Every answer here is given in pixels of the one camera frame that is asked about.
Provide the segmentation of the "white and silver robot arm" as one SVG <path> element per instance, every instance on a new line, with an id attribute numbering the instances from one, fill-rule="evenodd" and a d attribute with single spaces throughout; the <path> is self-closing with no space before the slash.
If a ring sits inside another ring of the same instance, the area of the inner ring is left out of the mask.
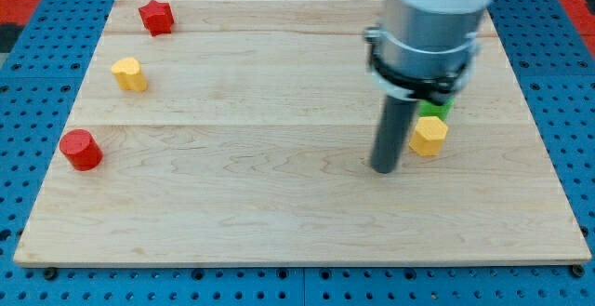
<path id="1" fill-rule="evenodd" d="M 397 100 L 445 104 L 469 81 L 483 12 L 493 0 L 385 0 L 365 31 L 369 71 Z"/>

